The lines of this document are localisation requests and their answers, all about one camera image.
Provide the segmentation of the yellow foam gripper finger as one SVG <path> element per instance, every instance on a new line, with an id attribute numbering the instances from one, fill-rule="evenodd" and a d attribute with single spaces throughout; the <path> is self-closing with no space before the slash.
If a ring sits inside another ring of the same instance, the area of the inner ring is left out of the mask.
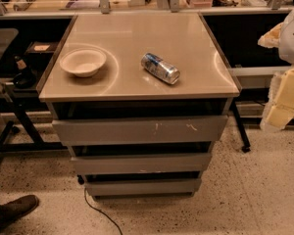
<path id="1" fill-rule="evenodd" d="M 276 132 L 294 118 L 294 66 L 286 72 L 276 72 L 270 82 L 269 101 L 266 103 L 261 130 Z"/>
<path id="2" fill-rule="evenodd" d="M 258 44 L 265 48 L 278 48 L 281 28 L 282 23 L 277 24 L 270 31 L 259 38 Z"/>

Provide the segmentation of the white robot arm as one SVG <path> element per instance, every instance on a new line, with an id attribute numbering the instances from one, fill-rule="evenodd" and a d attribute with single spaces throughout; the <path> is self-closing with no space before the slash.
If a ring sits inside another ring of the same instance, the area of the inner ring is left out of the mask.
<path id="1" fill-rule="evenodd" d="M 261 120 L 261 130 L 276 132 L 285 128 L 294 118 L 294 9 L 259 40 L 266 48 L 277 48 L 279 58 L 292 67 L 286 72 L 276 72 L 270 82 L 269 101 Z"/>

